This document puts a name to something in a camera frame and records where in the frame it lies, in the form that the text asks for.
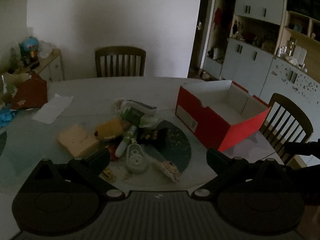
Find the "beige sponge block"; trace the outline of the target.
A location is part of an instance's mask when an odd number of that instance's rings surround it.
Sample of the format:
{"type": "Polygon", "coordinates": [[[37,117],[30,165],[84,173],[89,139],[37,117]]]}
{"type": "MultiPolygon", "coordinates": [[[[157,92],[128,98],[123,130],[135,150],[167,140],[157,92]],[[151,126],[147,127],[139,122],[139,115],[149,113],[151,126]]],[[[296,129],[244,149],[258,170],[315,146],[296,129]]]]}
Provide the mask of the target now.
{"type": "Polygon", "coordinates": [[[87,133],[79,124],[60,132],[57,141],[75,158],[92,154],[99,147],[99,140],[87,133]]]}

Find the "white green tube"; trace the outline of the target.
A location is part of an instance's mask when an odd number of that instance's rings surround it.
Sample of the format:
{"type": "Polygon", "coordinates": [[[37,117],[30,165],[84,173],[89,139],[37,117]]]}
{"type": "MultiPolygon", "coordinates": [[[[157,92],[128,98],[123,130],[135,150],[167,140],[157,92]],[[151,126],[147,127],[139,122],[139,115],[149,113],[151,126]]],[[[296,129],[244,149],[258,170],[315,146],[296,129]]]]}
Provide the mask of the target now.
{"type": "Polygon", "coordinates": [[[125,137],[123,138],[123,140],[120,142],[119,146],[116,149],[115,156],[117,158],[120,158],[125,152],[129,142],[131,141],[131,139],[135,134],[136,129],[137,129],[136,126],[131,126],[130,129],[127,131],[125,137]]]}

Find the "white tape dispenser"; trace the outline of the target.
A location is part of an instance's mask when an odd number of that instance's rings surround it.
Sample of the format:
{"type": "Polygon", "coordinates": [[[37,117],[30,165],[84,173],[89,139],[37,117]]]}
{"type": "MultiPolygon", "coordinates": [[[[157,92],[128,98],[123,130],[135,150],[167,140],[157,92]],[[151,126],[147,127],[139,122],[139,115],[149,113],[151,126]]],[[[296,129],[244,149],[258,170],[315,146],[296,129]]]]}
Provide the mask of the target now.
{"type": "Polygon", "coordinates": [[[131,143],[126,152],[126,168],[134,174],[143,174],[148,170],[149,161],[137,143],[131,143]]]}

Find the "yellow plush toy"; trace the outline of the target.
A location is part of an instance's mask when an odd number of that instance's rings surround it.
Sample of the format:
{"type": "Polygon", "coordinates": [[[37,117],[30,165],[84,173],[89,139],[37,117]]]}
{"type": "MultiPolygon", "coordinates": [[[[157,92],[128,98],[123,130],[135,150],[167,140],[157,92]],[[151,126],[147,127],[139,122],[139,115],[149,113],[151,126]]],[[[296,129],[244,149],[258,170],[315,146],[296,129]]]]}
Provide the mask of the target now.
{"type": "Polygon", "coordinates": [[[114,118],[95,128],[94,136],[100,141],[108,141],[122,135],[131,127],[126,120],[114,118]]]}

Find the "black remote control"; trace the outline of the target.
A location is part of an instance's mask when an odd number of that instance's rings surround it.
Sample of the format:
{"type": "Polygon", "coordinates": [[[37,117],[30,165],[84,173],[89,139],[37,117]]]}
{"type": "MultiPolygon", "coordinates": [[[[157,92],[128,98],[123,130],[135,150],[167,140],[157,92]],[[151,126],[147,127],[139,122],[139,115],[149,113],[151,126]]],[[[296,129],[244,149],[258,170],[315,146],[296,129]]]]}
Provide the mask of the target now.
{"type": "Polygon", "coordinates": [[[142,145],[151,145],[156,142],[159,135],[157,129],[140,128],[137,131],[136,142],[142,145]]]}

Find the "plastic bag with box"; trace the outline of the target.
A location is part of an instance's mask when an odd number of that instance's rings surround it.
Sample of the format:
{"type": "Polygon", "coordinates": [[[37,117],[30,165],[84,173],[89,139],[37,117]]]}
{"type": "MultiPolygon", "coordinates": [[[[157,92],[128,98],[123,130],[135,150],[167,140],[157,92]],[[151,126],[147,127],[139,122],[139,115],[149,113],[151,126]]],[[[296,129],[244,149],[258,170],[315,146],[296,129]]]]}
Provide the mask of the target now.
{"type": "Polygon", "coordinates": [[[118,99],[113,103],[113,107],[117,117],[136,127],[155,127],[160,121],[157,107],[139,101],[118,99]]]}

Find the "dark wooden chair right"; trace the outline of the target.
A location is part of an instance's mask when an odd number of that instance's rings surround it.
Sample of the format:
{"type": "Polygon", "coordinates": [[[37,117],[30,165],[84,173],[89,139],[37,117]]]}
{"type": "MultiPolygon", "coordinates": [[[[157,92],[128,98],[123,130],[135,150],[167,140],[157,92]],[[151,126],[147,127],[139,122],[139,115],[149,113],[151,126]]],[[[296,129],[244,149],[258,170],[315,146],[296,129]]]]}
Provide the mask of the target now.
{"type": "Polygon", "coordinates": [[[296,154],[286,150],[285,144],[307,143],[313,135],[313,125],[300,107],[279,93],[271,96],[268,105],[270,111],[259,131],[287,165],[296,154]]]}

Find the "white paper towel sheet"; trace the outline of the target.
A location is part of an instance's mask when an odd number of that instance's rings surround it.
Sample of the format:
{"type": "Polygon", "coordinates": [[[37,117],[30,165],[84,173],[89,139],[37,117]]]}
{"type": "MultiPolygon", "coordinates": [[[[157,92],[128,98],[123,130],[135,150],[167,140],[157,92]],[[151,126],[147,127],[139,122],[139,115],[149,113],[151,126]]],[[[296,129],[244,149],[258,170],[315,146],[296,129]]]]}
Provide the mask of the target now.
{"type": "Polygon", "coordinates": [[[52,124],[56,118],[71,104],[74,96],[60,96],[55,94],[52,99],[45,103],[32,117],[33,120],[45,124],[52,124]]]}

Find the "red cardboard shoe box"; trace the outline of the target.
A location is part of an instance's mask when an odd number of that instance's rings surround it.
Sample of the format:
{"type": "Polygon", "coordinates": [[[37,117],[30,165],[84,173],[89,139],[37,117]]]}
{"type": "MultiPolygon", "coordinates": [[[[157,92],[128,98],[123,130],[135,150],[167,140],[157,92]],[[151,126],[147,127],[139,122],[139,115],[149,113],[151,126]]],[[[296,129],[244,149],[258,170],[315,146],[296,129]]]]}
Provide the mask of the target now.
{"type": "Polygon", "coordinates": [[[205,148],[223,152],[258,131],[269,111],[236,82],[223,80],[182,85],[175,114],[205,148]]]}

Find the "blue glove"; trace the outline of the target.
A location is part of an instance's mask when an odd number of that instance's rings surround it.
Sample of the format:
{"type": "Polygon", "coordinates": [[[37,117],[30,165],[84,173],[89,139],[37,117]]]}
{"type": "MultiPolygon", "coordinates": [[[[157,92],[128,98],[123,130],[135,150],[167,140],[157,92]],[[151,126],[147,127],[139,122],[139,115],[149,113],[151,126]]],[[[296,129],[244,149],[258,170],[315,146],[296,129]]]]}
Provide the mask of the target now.
{"type": "Polygon", "coordinates": [[[15,117],[16,111],[10,109],[11,105],[8,104],[0,110],[0,128],[7,126],[15,117]]]}

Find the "dark red cloth bag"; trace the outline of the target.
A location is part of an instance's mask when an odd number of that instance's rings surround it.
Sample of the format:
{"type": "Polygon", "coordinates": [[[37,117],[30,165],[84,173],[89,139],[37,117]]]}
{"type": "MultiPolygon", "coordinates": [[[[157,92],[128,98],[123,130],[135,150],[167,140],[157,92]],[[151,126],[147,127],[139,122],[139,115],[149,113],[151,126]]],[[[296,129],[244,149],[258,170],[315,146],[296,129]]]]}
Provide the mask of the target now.
{"type": "Polygon", "coordinates": [[[41,108],[47,102],[47,81],[39,74],[32,73],[31,77],[18,88],[10,109],[41,108]]]}

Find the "wooden side cabinet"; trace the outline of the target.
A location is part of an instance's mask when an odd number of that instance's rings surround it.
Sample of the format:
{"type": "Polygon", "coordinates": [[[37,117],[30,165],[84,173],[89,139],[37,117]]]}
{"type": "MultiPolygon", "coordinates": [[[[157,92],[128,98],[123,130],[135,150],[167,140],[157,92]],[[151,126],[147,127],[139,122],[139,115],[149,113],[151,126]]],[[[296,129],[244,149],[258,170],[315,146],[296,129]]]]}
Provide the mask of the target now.
{"type": "Polygon", "coordinates": [[[27,67],[20,68],[14,74],[36,73],[48,82],[59,82],[64,80],[64,74],[61,64],[61,50],[53,49],[46,58],[40,58],[37,62],[27,67]]]}

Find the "blue globe toy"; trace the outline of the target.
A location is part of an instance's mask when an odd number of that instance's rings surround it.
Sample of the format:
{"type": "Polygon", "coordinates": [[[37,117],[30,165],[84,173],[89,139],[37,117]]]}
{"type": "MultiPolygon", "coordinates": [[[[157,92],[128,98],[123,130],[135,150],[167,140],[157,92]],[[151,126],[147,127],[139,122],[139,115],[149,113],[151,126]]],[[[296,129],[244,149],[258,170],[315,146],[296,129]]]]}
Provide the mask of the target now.
{"type": "Polygon", "coordinates": [[[39,42],[34,37],[28,37],[25,41],[19,44],[19,48],[22,54],[38,51],[39,42]]]}

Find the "light blue wall cabinet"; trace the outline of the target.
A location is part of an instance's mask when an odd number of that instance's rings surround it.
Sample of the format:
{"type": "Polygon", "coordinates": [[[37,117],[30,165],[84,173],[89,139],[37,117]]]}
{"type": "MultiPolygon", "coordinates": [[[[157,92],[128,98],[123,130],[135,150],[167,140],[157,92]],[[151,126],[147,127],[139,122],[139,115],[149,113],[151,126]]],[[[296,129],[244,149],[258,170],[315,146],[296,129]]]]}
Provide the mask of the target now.
{"type": "Polygon", "coordinates": [[[319,80],[319,0],[214,2],[205,77],[231,79],[259,95],[272,59],[300,46],[300,68],[319,80]]]}

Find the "dark wooden chair at wall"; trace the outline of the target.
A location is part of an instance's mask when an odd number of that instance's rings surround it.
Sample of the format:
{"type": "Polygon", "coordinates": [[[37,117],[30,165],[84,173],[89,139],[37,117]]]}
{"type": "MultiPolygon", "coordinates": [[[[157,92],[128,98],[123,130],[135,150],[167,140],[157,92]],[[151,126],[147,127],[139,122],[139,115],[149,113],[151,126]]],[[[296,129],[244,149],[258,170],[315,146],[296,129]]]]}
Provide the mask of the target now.
{"type": "Polygon", "coordinates": [[[95,51],[97,77],[144,76],[146,51],[131,46],[110,46],[95,51]]]}

